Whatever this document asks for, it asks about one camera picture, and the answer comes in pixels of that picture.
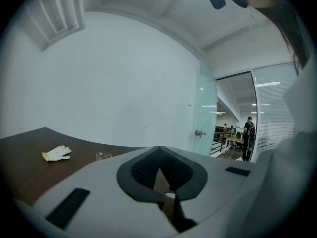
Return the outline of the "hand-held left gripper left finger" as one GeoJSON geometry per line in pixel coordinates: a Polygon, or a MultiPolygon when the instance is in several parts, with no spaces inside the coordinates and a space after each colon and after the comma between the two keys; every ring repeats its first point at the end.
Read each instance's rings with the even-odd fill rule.
{"type": "Polygon", "coordinates": [[[169,238],[178,232],[155,203],[142,203],[118,185],[116,173],[125,162],[146,152],[135,150],[86,165],[45,192],[33,205],[43,217],[75,188],[90,194],[65,231],[75,238],[169,238]]]}

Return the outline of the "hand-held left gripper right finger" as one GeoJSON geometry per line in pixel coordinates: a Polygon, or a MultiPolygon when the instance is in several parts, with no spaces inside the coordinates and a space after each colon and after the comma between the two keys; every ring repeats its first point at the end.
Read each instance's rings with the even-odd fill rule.
{"type": "Polygon", "coordinates": [[[186,233],[243,233],[263,182],[263,163],[234,161],[169,148],[202,166],[207,182],[193,199],[179,203],[183,216],[196,224],[186,233]]]}

